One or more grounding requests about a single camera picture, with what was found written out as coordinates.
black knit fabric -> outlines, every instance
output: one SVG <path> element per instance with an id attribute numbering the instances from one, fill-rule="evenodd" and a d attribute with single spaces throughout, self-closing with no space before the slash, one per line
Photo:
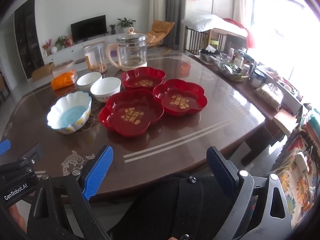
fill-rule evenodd
<path id="1" fill-rule="evenodd" d="M 113 240 L 190 240 L 213 238 L 233 203 L 213 176 L 188 182 L 188 175 L 166 178 L 138 198 L 111 230 Z"/>

white inlaid line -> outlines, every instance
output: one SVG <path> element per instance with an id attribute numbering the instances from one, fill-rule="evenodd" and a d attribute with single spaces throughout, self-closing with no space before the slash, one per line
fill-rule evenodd
<path id="1" fill-rule="evenodd" d="M 188 140 L 182 141 L 182 142 L 177 143 L 177 144 L 174 144 L 174 145 L 170 145 L 170 146 L 168 146 L 168 147 L 166 147 L 166 148 L 162 148 L 162 149 L 157 150 L 157 151 L 155 151 L 155 152 L 147 153 L 147 154 L 144 154 L 144 155 L 141 155 L 141 156 L 137 156 L 137 157 L 134 157 L 134 158 L 125 160 L 124 162 L 125 162 L 125 163 L 132 162 L 132 161 L 135 161 L 135 160 L 139 160 L 139 159 L 142 159 L 142 158 L 145 158 L 145 157 L 148 157 L 148 156 L 151 156 L 151 155 L 154 155 L 154 154 L 157 154 L 157 153 L 160 153 L 160 152 L 163 152 L 163 151 L 172 149 L 172 148 L 174 148 L 174 147 L 180 146 L 180 145 L 185 144 L 185 143 L 187 143 L 187 142 L 190 142 L 190 141 L 193 141 L 193 140 L 195 140 L 195 139 L 198 139 L 198 138 L 200 138 L 200 137 L 202 137 L 202 136 L 204 136 L 204 135 L 207 135 L 207 134 L 209 134 L 209 133 L 212 133 L 213 131 L 216 131 L 216 130 L 220 129 L 220 128 L 228 125 L 229 123 L 231 123 L 231 121 L 228 121 L 228 122 L 220 125 L 219 127 L 215 127 L 214 129 L 211 129 L 211 130 L 209 130 L 209 131 L 207 131 L 207 132 L 205 132 L 205 133 L 199 134 L 199 135 L 197 135 L 197 136 L 195 136 L 195 137 L 192 137 L 192 138 L 190 138 L 190 139 L 188 139 Z"/>
<path id="2" fill-rule="evenodd" d="M 211 126 L 209 126 L 209 127 L 206 127 L 206 128 L 204 128 L 204 129 L 201 129 L 201 130 L 199 130 L 199 131 L 190 133 L 190 134 L 185 135 L 185 136 L 183 136 L 183 137 L 177 138 L 177 139 L 172 140 L 172 141 L 170 141 L 170 142 L 162 143 L 162 144 L 159 144 L 159 145 L 157 145 L 157 146 L 154 146 L 154 147 L 151 147 L 151 148 L 148 148 L 148 149 L 145 149 L 145 150 L 141 150 L 141 151 L 138 151 L 138 152 L 135 152 L 135 153 L 130 153 L 130 154 L 124 155 L 123 158 L 135 156 L 135 155 L 138 155 L 138 154 L 140 154 L 140 153 L 148 152 L 148 151 L 151 151 L 151 150 L 154 150 L 154 149 L 157 149 L 157 148 L 166 146 L 166 145 L 168 145 L 168 144 L 175 143 L 175 142 L 177 142 L 177 141 L 183 140 L 183 139 L 185 139 L 185 138 L 188 138 L 188 137 L 190 137 L 190 136 L 196 135 L 196 134 L 201 133 L 201 132 L 203 132 L 203 131 L 205 131 L 205 130 L 214 128 L 215 126 L 221 125 L 221 124 L 223 124 L 223 123 L 225 123 L 225 122 L 229 122 L 229 121 L 230 121 L 230 120 L 225 120 L 225 121 L 222 121 L 222 122 L 218 122 L 218 123 L 216 123 L 216 124 L 214 124 L 214 125 L 211 125 Z"/>

gold chinese characters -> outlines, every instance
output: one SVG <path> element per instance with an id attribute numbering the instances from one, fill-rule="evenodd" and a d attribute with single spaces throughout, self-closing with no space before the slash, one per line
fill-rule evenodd
<path id="1" fill-rule="evenodd" d="M 136 86 L 141 85 L 143 87 L 150 87 L 153 85 L 153 82 L 151 80 L 144 79 L 144 80 L 141 80 L 141 81 L 135 83 L 135 85 Z"/>
<path id="2" fill-rule="evenodd" d="M 178 96 L 172 96 L 170 101 L 170 105 L 179 106 L 180 109 L 186 109 L 189 107 L 187 104 L 189 102 L 188 99 Z"/>
<path id="3" fill-rule="evenodd" d="M 124 121 L 132 122 L 135 125 L 139 124 L 141 121 L 140 119 L 144 115 L 144 112 L 142 111 L 135 111 L 134 107 L 130 107 L 129 109 L 124 110 L 124 115 L 121 116 L 121 118 Z"/>

white cabinet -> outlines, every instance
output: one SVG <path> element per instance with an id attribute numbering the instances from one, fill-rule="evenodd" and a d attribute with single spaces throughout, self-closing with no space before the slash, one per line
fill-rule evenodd
<path id="1" fill-rule="evenodd" d="M 90 41 L 85 41 L 76 45 L 73 45 L 69 48 L 64 48 L 59 51 L 57 51 L 54 54 L 51 54 L 47 57 L 44 58 L 44 64 L 48 64 L 49 62 L 54 62 L 55 65 L 59 65 L 63 62 L 69 61 L 69 60 L 79 60 L 84 58 L 84 48 L 91 45 L 95 44 L 98 42 L 105 42 L 105 45 L 107 46 L 108 44 L 111 43 L 116 43 L 116 38 L 121 35 L 122 33 L 115 34 L 115 35 L 110 35 L 102 38 L 97 38 L 94 40 Z"/>

white curtain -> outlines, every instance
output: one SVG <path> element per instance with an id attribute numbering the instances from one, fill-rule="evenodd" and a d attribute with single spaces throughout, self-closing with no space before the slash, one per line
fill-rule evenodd
<path id="1" fill-rule="evenodd" d="M 154 20 L 165 21 L 166 0 L 150 0 L 149 7 L 149 30 Z"/>
<path id="2" fill-rule="evenodd" d="M 235 0 L 233 19 L 245 27 L 251 25 L 253 0 Z"/>

